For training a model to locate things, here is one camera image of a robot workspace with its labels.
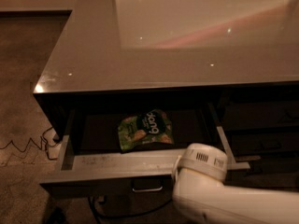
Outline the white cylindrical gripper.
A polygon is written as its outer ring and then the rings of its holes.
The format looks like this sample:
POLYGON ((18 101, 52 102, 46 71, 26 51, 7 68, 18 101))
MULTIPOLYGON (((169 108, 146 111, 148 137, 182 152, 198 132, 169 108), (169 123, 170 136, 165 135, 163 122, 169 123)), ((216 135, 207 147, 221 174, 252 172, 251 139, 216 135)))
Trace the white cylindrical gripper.
POLYGON ((223 181, 227 173, 227 155, 218 148, 192 143, 178 156, 173 165, 173 177, 178 177, 181 169, 189 169, 223 181))

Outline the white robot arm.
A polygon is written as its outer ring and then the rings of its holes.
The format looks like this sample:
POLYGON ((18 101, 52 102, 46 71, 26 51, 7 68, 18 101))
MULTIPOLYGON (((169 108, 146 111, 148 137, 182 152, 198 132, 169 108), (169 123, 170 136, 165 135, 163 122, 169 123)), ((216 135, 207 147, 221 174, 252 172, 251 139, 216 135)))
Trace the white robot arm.
POLYGON ((226 186, 228 158, 204 144, 189 145, 173 168, 172 199, 196 224, 299 224, 299 194, 226 186))

